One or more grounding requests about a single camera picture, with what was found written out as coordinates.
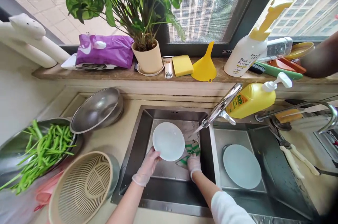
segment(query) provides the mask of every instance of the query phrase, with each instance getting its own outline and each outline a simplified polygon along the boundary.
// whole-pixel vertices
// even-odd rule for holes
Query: hand
[[[147,185],[150,177],[155,171],[156,164],[162,160],[162,158],[159,157],[160,154],[161,153],[159,151],[155,151],[154,147],[149,150],[142,162],[141,167],[132,177],[135,183],[142,187]]]
[[[192,154],[190,155],[189,159],[188,159],[188,169],[189,169],[189,174],[190,174],[190,178],[193,182],[195,182],[193,180],[193,173],[195,171],[200,171],[201,170],[201,155],[196,156],[196,154]]]

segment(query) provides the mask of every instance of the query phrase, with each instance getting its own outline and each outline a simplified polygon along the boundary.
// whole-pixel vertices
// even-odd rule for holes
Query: metal bowl
[[[42,134],[46,134],[48,132],[51,124],[69,126],[70,120],[66,118],[54,118],[39,121],[38,127],[41,130]],[[17,166],[18,163],[25,158],[24,154],[26,152],[26,146],[29,141],[29,134],[23,133],[22,131],[24,130],[27,131],[27,127],[16,133],[14,136],[9,138],[3,145],[0,146],[0,186],[4,185],[13,177],[15,177],[20,172],[22,166],[29,162],[28,159],[21,166]],[[74,134],[71,145],[76,146],[73,148],[69,148],[66,151],[73,153],[75,156],[83,145],[83,136]],[[54,170],[66,159],[72,159],[74,158],[74,156],[64,155],[57,163],[50,167],[46,174]],[[18,180],[11,183],[8,187],[16,184]]]
[[[70,122],[70,130],[82,134],[104,128],[116,122],[123,111],[123,99],[116,88],[107,88],[89,97]]]

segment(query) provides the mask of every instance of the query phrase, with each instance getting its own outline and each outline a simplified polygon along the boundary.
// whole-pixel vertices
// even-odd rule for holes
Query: chrome faucet
[[[242,84],[236,83],[231,90],[218,102],[215,108],[212,110],[209,116],[207,116],[203,121],[201,126],[206,128],[210,126],[210,124],[217,119],[218,117],[223,117],[227,121],[230,122],[232,125],[236,125],[236,122],[233,120],[232,117],[226,113],[225,108],[232,102],[232,100],[237,96],[237,94],[241,91]]]
[[[269,111],[265,115],[256,114],[255,115],[255,119],[258,122],[263,122],[264,119],[266,119],[266,118],[268,118],[270,116],[273,116],[273,115],[276,115],[278,113],[281,113],[281,112],[284,112],[284,111],[287,111],[287,110],[291,110],[291,109],[294,109],[294,108],[297,108],[297,107],[300,107],[300,106],[303,106],[303,105],[307,105],[307,104],[322,104],[322,105],[326,106],[327,108],[329,108],[329,110],[331,111],[331,119],[330,119],[330,121],[325,126],[323,126],[321,129],[319,129],[317,131],[319,134],[332,129],[336,125],[336,123],[338,121],[338,112],[337,112],[337,109],[333,105],[331,105],[331,104],[329,104],[327,102],[323,102],[323,101],[304,102],[304,103],[300,103],[300,104],[288,107],[288,108],[280,110],[280,111]]]

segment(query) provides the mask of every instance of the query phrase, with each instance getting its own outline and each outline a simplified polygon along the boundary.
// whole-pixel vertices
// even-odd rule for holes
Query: dish soap bottle
[[[235,77],[241,77],[259,58],[267,51],[270,25],[279,17],[285,8],[290,7],[291,1],[271,2],[263,23],[259,28],[255,27],[249,35],[243,37],[235,46],[228,61],[224,65],[224,71]]]
[[[292,87],[292,81],[284,72],[280,72],[274,82],[250,83],[226,107],[226,112],[232,118],[242,119],[270,107],[275,103],[279,82],[286,88]]]

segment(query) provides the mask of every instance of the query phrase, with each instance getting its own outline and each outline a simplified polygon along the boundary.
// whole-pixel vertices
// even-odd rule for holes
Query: plastic bag
[[[41,206],[35,200],[37,188],[60,172],[56,169],[37,179],[26,191],[16,195],[9,189],[0,191],[0,223],[27,224],[39,213]]]
[[[129,36],[79,35],[76,65],[82,63],[109,64],[131,68],[134,40]]]

